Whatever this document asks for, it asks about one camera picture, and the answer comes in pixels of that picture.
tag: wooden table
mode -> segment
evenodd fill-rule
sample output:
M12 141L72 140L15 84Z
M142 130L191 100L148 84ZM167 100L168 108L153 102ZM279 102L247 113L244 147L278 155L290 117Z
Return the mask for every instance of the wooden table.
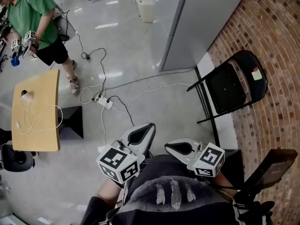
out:
M28 112L21 107L29 108L29 103L21 99L21 92L27 90L33 92L33 100L30 104L30 111L35 119L45 108L50 105L57 105L58 100L58 84L60 71L58 69L47 71L43 74L31 77L15 86L13 106L12 106L12 141L14 150L21 151L58 151L60 149L59 132L57 129L48 131L32 130L28 134L22 134L28 131L30 126ZM34 125L35 129L55 128L58 125L58 110L52 106L48 108Z

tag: shoe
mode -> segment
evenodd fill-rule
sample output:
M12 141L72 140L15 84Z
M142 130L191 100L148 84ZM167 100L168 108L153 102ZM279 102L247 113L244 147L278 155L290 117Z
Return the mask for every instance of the shoe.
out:
M79 92L79 79L77 77L76 81L70 80L71 84L71 93L73 96L76 96Z
M73 70L75 70L76 67L77 67L77 62L75 62L75 61L73 60ZM69 74L67 74L67 79L68 79L68 80L71 79L71 77L69 76Z

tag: black folding chair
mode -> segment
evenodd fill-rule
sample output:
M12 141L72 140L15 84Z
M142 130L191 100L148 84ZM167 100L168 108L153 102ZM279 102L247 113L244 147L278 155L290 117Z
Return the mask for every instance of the black folding chair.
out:
M251 96L251 101L249 102L246 102L245 91L234 67L228 63L231 60L237 62L246 78ZM210 117L205 113L207 119L198 121L198 124L256 103L264 97L268 88L267 77L259 60L252 52L247 50L241 50L234 54L220 66L190 86L187 91L190 91L204 81L218 115Z

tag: extension cord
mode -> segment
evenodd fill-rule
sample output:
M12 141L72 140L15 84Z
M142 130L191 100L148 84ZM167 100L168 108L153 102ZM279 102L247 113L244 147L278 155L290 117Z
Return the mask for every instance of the extension cord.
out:
M111 107L113 106L113 102L109 101L107 103L107 98L103 96L96 98L95 101L108 109L111 109Z

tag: black t-shirt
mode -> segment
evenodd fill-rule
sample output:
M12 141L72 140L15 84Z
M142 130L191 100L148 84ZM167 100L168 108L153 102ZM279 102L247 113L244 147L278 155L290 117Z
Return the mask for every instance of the black t-shirt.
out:
M147 160L127 184L125 204L113 209L92 197L81 225L106 217L113 225L238 224L232 205L169 155Z

